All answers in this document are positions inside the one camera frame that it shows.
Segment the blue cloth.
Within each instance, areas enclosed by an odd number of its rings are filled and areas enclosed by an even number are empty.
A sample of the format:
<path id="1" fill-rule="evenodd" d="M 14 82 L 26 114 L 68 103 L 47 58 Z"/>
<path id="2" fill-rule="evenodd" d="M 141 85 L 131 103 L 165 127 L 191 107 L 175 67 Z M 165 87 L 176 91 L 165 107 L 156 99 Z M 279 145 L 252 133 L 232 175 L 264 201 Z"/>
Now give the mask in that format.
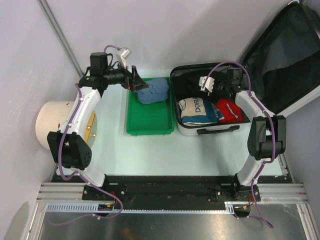
<path id="1" fill-rule="evenodd" d="M 137 100 L 150 105 L 167 100 L 169 96 L 169 84 L 166 78 L 159 77 L 147 81 L 149 87 L 139 90 L 136 93 Z"/>

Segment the cream and teal towel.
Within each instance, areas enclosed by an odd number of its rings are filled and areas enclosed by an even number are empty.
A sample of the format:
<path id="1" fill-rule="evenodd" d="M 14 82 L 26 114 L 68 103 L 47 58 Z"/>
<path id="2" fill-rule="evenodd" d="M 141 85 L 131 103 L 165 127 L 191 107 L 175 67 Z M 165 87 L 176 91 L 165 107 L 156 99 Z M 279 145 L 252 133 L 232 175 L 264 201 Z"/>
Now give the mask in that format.
<path id="1" fill-rule="evenodd" d="M 214 103 L 199 97 L 190 97 L 178 102 L 181 122 L 186 126 L 217 124 L 224 120 L 222 112 Z"/>

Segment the space astronaut print suitcase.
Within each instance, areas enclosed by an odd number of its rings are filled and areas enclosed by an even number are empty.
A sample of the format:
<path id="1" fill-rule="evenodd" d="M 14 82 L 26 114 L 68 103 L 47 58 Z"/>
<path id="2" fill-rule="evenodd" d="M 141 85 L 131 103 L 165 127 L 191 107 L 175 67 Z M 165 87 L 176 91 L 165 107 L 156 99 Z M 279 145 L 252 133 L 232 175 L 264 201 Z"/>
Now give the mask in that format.
<path id="1" fill-rule="evenodd" d="M 292 2 L 284 7 L 247 51 L 242 65 L 204 63 L 175 67 L 172 79 L 194 71 L 221 72 L 236 89 L 251 90 L 273 113 L 289 116 L 320 95 L 320 16 Z"/>

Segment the black garment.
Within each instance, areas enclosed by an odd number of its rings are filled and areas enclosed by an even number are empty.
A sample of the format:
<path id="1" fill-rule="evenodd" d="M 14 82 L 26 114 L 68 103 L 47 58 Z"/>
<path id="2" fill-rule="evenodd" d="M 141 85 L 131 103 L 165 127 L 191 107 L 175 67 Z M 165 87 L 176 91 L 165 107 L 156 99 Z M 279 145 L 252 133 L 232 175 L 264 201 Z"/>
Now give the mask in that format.
<path id="1" fill-rule="evenodd" d="M 200 91 L 199 79 L 208 75 L 207 70 L 198 70 L 192 72 L 186 72 L 179 76 L 175 76 L 172 79 L 173 92 L 177 101 L 187 98 L 201 98 L 216 103 L 218 100 L 211 100 L 209 96 Z M 219 80 L 227 80 L 227 75 L 214 71 L 211 77 L 215 79 L 215 82 Z"/>

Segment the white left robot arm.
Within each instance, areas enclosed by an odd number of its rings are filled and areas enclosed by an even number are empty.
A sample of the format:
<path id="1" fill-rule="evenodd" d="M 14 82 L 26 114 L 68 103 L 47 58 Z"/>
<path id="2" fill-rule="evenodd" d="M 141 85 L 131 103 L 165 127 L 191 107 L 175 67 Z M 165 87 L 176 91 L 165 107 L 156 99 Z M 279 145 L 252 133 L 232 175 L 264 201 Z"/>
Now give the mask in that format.
<path id="1" fill-rule="evenodd" d="M 92 162 L 92 149 L 85 141 L 88 121 L 107 87 L 121 85 L 132 92 L 148 88 L 139 76 L 136 66 L 131 70 L 126 59 L 131 54 L 127 47 L 119 48 L 116 54 L 118 66 L 108 63 L 108 53 L 93 52 L 90 65 L 75 87 L 77 95 L 66 120 L 57 131 L 50 131 L 47 142 L 60 176 L 69 181 L 74 175 L 83 177 L 87 184 L 94 186 L 93 194 L 100 200 L 110 196 L 111 188 L 104 184 L 105 174 Z"/>

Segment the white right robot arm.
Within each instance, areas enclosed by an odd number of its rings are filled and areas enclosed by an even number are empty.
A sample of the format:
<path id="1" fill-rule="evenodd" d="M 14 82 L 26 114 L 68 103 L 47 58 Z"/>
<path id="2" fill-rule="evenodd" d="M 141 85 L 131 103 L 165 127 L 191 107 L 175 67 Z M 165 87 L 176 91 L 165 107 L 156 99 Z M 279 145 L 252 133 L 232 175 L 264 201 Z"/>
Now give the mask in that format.
<path id="1" fill-rule="evenodd" d="M 248 157 L 231 183 L 214 187 L 215 200 L 246 201 L 259 194 L 258 178 L 266 165 L 286 149 L 287 120 L 268 110 L 251 90 L 235 89 L 235 104 L 250 120 L 247 139 Z"/>

